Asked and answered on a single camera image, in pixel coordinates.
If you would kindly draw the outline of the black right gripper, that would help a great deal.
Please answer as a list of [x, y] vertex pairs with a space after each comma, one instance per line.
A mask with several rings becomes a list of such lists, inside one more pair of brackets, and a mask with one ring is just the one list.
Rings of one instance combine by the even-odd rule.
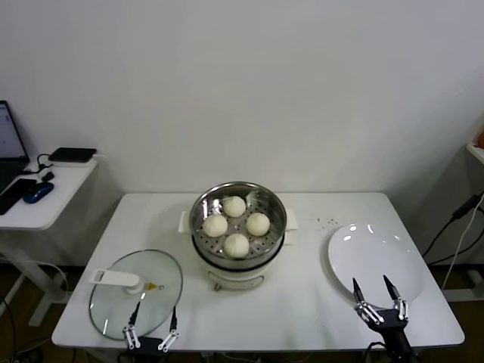
[[360, 319], [366, 324], [372, 325], [372, 331], [380, 334], [382, 337], [404, 335], [408, 324], [408, 304], [386, 275], [383, 276], [383, 279], [387, 291], [394, 302], [395, 309], [380, 310], [367, 302], [357, 280], [353, 278], [354, 310]]

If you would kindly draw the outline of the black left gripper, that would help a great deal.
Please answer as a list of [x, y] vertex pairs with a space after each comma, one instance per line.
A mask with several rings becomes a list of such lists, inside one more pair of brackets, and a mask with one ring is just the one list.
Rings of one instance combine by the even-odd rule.
[[163, 352], [168, 352], [172, 344], [179, 337], [176, 307], [172, 310], [169, 334], [163, 340], [160, 340], [152, 337], [138, 337], [135, 322], [138, 317], [140, 305], [141, 301], [138, 301], [135, 310], [129, 318], [128, 324], [122, 330], [127, 348], [134, 349], [135, 354], [162, 354]]

